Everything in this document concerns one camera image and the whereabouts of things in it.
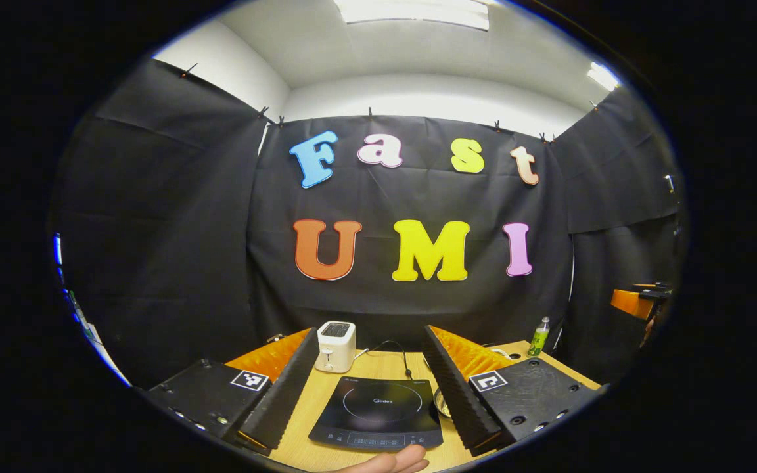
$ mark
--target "black fabric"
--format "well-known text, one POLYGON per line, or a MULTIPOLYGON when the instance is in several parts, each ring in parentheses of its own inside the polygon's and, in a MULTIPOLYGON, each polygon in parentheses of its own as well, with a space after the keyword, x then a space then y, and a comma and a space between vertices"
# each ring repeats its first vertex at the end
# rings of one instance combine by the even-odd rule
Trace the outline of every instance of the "black fabric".
POLYGON ((81 121, 51 212, 67 287, 145 388, 259 344, 244 235, 267 121, 182 72, 150 60, 81 121))
POLYGON ((574 287, 557 357, 598 383, 621 379, 639 350, 643 320, 610 304, 613 290, 667 282, 678 288, 676 215, 574 235, 574 287))
POLYGON ((418 348, 423 326, 433 324, 475 342, 529 339, 544 315, 558 323, 568 300, 571 243, 565 189, 556 161, 538 137, 453 120, 418 117, 336 117, 271 126, 255 170, 248 251, 254 313, 261 333, 289 333, 327 320, 357 324, 357 344, 370 348, 385 339, 418 348), (330 179, 308 189, 288 150, 330 129, 334 162, 330 179), (403 164, 385 168, 357 159, 364 138, 387 133, 402 142, 403 164), (451 142, 474 139, 486 162, 478 174, 451 165, 451 142), (536 157, 536 186, 522 182, 509 152, 525 146, 536 157), (316 281, 294 263, 298 219, 327 224, 319 260, 337 258, 333 224, 358 221, 355 261, 338 281, 316 281), (422 221, 436 240, 448 221, 465 221, 465 281, 393 281, 400 255, 394 224, 422 221), (531 275, 509 277, 507 234, 511 222, 529 225, 531 275))
POLYGON ((660 126, 642 102, 616 89, 557 137, 553 154, 562 169, 568 232, 623 227, 676 212, 666 175, 681 174, 660 126))

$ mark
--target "ceiling light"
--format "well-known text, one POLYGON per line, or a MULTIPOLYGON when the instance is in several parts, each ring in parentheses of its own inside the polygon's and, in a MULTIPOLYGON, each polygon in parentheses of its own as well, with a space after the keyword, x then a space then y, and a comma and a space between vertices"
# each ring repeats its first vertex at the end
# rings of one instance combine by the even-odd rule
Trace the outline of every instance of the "ceiling light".
POLYGON ((615 90, 615 87, 618 87, 618 78, 612 75, 612 72, 609 72, 606 67, 595 62, 591 63, 591 69, 589 69, 586 75, 595 79, 598 84, 601 84, 604 89, 610 92, 615 90))
POLYGON ((490 29, 490 12, 475 0, 334 0, 347 24, 413 19, 490 29))

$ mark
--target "hand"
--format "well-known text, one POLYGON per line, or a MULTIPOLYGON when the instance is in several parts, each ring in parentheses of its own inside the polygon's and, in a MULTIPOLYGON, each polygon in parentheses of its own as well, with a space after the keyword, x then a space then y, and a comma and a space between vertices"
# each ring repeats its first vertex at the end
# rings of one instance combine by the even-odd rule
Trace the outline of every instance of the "hand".
POLYGON ((408 445, 396 455, 378 454, 363 463, 354 464, 330 473, 416 473, 428 466, 424 459, 426 449, 421 445, 408 445))

